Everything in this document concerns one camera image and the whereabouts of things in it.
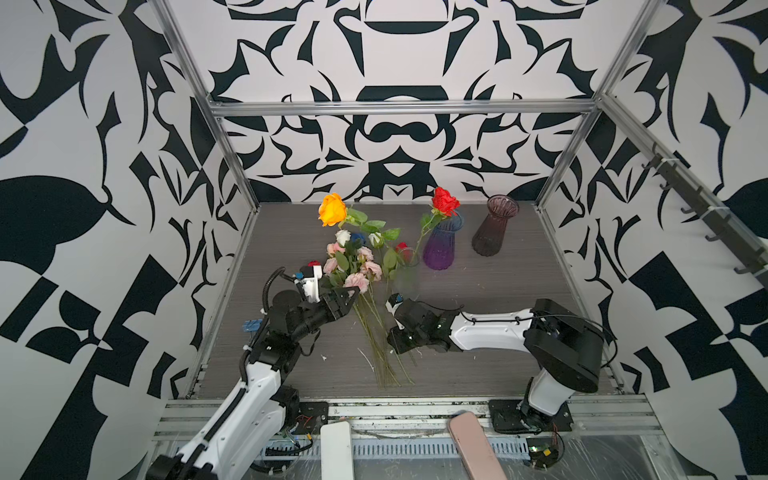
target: flower stem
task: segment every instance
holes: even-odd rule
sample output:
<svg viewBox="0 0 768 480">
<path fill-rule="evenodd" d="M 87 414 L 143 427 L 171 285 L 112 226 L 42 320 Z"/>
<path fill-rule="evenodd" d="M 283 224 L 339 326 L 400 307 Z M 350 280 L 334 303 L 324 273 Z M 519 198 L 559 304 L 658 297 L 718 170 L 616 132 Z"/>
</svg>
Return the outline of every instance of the flower stem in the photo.
<svg viewBox="0 0 768 480">
<path fill-rule="evenodd" d="M 429 218 L 429 222 L 427 222 L 427 224 L 424 227 L 422 227 L 422 234 L 419 235 L 419 241 L 416 242 L 416 248 L 414 249 L 414 252 L 415 252 L 416 255 L 419 254 L 419 245 L 422 244 L 422 238 L 424 238 L 424 236 L 427 234 L 427 232 L 429 232 L 432 229 L 432 228 L 429 228 L 429 225 L 435 219 L 435 215 L 437 215 L 437 214 L 432 214 L 432 216 Z"/>
</svg>

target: patterned wallpaper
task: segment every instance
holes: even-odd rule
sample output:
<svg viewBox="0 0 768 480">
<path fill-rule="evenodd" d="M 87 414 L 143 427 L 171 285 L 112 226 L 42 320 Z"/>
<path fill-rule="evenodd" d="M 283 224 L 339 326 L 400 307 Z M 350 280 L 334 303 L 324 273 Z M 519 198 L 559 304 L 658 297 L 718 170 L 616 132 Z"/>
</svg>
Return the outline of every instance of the patterned wallpaper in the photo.
<svg viewBox="0 0 768 480">
<path fill-rule="evenodd" d="M 3 478 L 136 478 L 249 207 L 144 0 L 0 5 Z"/>
<path fill-rule="evenodd" d="M 323 115 L 228 118 L 261 201 L 535 200 L 578 114 Z"/>
<path fill-rule="evenodd" d="M 172 0 L 218 101 L 590 98 L 641 0 Z M 229 118 L 261 201 L 534 200 L 576 114 Z"/>
<path fill-rule="evenodd" d="M 756 234 L 768 171 L 768 5 L 670 0 L 617 96 Z M 591 316 L 618 337 L 691 475 L 768 475 L 768 292 L 604 115 L 547 205 Z"/>
</svg>

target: pink rose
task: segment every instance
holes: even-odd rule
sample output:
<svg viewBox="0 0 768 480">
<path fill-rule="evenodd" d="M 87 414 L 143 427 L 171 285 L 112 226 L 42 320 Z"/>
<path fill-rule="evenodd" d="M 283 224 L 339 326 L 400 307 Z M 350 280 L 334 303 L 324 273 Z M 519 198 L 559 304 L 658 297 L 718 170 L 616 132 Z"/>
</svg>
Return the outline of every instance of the pink rose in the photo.
<svg viewBox="0 0 768 480">
<path fill-rule="evenodd" d="M 335 269 L 339 268 L 339 261 L 335 257 L 330 257 L 326 261 L 326 265 L 323 267 L 323 272 L 326 275 L 330 275 Z"/>
<path fill-rule="evenodd" d="M 334 255 L 336 255 L 336 252 L 344 253 L 345 251 L 346 250 L 344 250 L 344 248 L 341 245 L 339 245 L 338 242 L 329 243 L 328 247 L 326 248 L 326 252 L 328 252 L 328 257 L 333 257 Z"/>
<path fill-rule="evenodd" d="M 358 286 L 360 287 L 360 293 L 368 291 L 369 281 L 364 273 L 353 273 L 346 278 L 344 286 Z"/>
<path fill-rule="evenodd" d="M 365 262 L 360 267 L 360 271 L 373 274 L 373 279 L 377 282 L 382 279 L 382 267 L 377 263 Z"/>
<path fill-rule="evenodd" d="M 366 262 L 373 261 L 373 252 L 368 247 L 360 247 L 357 249 L 357 253 L 361 255 L 362 258 L 366 259 Z"/>
</svg>

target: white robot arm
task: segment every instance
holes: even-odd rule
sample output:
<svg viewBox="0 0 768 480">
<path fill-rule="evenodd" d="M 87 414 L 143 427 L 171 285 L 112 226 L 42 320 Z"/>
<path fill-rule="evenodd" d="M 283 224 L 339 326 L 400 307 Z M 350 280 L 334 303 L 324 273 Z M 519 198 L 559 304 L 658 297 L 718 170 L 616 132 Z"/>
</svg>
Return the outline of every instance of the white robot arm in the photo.
<svg viewBox="0 0 768 480">
<path fill-rule="evenodd" d="M 547 429 L 574 392 L 598 389 L 602 331 L 551 300 L 539 299 L 533 308 L 512 313 L 444 310 L 437 315 L 396 293 L 387 310 L 397 321 L 387 342 L 398 354 L 417 346 L 440 352 L 513 349 L 538 360 L 541 371 L 528 384 L 517 412 L 511 412 L 514 418 L 506 422 L 507 433 Z"/>
<path fill-rule="evenodd" d="M 295 422 L 299 394 L 283 381 L 299 357 L 309 355 L 299 340 L 345 316 L 359 288 L 320 289 L 318 266 L 303 267 L 294 276 L 284 270 L 276 270 L 264 287 L 265 322 L 243 347 L 240 381 L 173 458 L 161 455 L 152 463 L 147 480 L 241 480 L 272 436 Z M 278 276 L 294 282 L 297 290 L 278 292 L 268 306 L 269 288 Z"/>
</svg>

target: glass vase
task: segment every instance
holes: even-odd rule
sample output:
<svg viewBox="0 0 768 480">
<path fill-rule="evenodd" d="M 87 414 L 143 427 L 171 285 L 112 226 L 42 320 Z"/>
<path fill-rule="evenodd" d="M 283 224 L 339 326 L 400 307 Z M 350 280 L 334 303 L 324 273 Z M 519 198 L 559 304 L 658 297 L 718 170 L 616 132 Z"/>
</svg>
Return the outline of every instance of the glass vase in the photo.
<svg viewBox="0 0 768 480">
<path fill-rule="evenodd" d="M 406 298 L 419 298 L 419 255 L 411 247 L 403 248 L 397 254 L 397 271 L 393 293 L 400 293 Z"/>
<path fill-rule="evenodd" d="M 456 251 L 456 232 L 464 226 L 464 217 L 457 211 L 432 229 L 422 260 L 433 270 L 445 270 L 453 264 Z"/>
<path fill-rule="evenodd" d="M 488 199 L 488 215 L 472 237 L 472 248 L 484 257 L 493 257 L 502 249 L 507 220 L 520 211 L 520 204 L 506 195 Z"/>
</svg>

